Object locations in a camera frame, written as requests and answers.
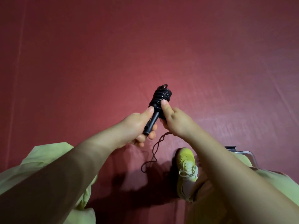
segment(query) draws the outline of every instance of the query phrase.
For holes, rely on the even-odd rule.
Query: jump rope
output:
[[[155,93],[154,93],[154,96],[150,102],[150,106],[153,106],[154,107],[154,113],[151,117],[151,119],[147,122],[145,128],[144,128],[144,131],[143,131],[143,134],[148,136],[149,133],[152,131],[152,127],[154,126],[155,122],[157,121],[158,118],[161,118],[163,120],[166,120],[164,114],[163,114],[163,110],[161,108],[161,101],[162,100],[167,100],[167,101],[170,101],[170,96],[172,95],[171,91],[169,89],[167,89],[167,84],[164,84],[162,86],[159,86]],[[154,144],[153,148],[152,148],[152,159],[150,161],[146,161],[143,163],[143,165],[141,166],[141,171],[143,173],[146,173],[147,170],[143,170],[143,167],[146,166],[147,164],[149,163],[152,163],[152,162],[157,162],[157,158],[155,157],[158,149],[159,149],[159,145],[160,145],[160,142],[164,141],[165,139],[165,136],[168,135],[168,134],[171,134],[170,132],[167,132],[165,134],[163,134],[159,141],[157,143]]]

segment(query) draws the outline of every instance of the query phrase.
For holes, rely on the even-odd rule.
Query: fingernail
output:
[[[153,113],[154,110],[155,110],[153,106],[150,106],[150,107],[148,107],[147,109],[148,109],[149,112],[152,112],[152,113]]]

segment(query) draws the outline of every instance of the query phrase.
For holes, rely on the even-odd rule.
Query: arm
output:
[[[161,102],[164,127],[194,149],[227,210],[238,223],[296,223],[299,207],[253,170],[244,165],[188,115]]]
[[[152,113],[150,107],[128,116],[0,195],[2,222],[64,222],[111,152],[128,142],[144,146],[141,133]],[[148,137],[155,138],[155,132]]]

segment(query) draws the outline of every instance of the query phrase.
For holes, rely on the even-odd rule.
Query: foot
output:
[[[188,148],[182,148],[176,156],[176,165],[178,167],[178,196],[184,200],[189,200],[190,195],[185,195],[183,192],[183,184],[185,181],[195,182],[198,178],[198,167],[195,164],[192,151]]]

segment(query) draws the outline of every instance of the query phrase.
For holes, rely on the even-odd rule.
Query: yellow sneaker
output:
[[[182,148],[176,155],[176,165],[178,167],[178,196],[184,200],[189,200],[190,195],[185,195],[183,192],[184,181],[195,182],[197,180],[198,167],[195,163],[195,158],[192,151],[188,148]]]

